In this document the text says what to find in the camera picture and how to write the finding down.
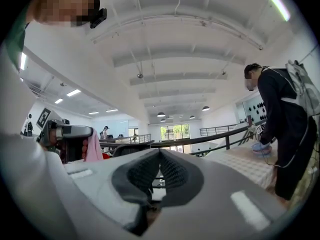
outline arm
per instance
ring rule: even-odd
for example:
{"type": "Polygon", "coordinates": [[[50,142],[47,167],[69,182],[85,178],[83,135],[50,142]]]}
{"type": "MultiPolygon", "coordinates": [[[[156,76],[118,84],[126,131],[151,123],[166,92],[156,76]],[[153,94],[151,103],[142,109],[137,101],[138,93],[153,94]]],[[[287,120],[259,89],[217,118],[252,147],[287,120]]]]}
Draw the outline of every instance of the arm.
{"type": "Polygon", "coordinates": [[[268,118],[260,138],[260,142],[265,145],[275,137],[277,128],[281,123],[282,110],[278,84],[272,76],[268,74],[261,75],[258,81],[258,89],[265,103],[266,116],[268,118]]]}

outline checkered cloth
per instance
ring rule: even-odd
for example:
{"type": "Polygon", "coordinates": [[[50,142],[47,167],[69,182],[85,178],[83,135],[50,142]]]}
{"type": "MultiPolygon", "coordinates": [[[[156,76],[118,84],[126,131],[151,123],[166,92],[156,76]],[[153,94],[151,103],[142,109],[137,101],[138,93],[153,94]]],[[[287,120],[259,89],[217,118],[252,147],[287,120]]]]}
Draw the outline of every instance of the checkered cloth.
{"type": "Polygon", "coordinates": [[[226,153],[215,153],[206,156],[205,159],[236,170],[264,189],[272,182],[273,166],[267,165],[265,162],[257,162],[226,153]]]}

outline chair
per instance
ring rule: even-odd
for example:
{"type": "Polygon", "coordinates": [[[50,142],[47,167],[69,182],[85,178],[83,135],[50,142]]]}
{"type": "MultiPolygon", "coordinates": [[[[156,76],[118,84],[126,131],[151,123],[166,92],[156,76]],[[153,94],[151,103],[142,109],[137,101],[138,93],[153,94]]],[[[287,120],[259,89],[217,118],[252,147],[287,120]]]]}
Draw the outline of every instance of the chair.
{"type": "Polygon", "coordinates": [[[149,142],[137,143],[137,144],[122,144],[115,149],[113,153],[113,157],[114,158],[121,157],[121,156],[129,155],[138,151],[150,149],[150,145],[153,142],[155,141],[151,140],[149,142]]]}

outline window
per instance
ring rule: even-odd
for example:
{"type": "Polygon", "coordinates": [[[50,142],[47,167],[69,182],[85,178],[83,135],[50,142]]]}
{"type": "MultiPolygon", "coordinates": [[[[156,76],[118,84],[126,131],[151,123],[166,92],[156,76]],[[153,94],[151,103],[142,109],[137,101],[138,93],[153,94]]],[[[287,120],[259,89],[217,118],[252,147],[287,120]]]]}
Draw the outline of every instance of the window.
{"type": "Polygon", "coordinates": [[[162,142],[190,138],[188,124],[162,126],[160,131],[162,142]]]}
{"type": "Polygon", "coordinates": [[[139,129],[138,128],[128,129],[128,136],[132,137],[134,135],[139,135],[139,129]]]}

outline table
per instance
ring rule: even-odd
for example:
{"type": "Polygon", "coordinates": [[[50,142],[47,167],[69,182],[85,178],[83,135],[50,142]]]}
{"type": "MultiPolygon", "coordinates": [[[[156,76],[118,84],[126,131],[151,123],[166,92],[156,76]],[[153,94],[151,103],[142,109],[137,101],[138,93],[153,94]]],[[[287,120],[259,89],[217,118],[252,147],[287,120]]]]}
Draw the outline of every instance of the table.
{"type": "Polygon", "coordinates": [[[266,164],[266,161],[269,164],[275,164],[278,144],[277,142],[271,144],[271,157],[267,159],[256,157],[253,154],[251,146],[254,143],[255,141],[250,140],[229,150],[210,152],[202,159],[228,166],[266,189],[272,183],[274,170],[274,167],[266,164]]]}

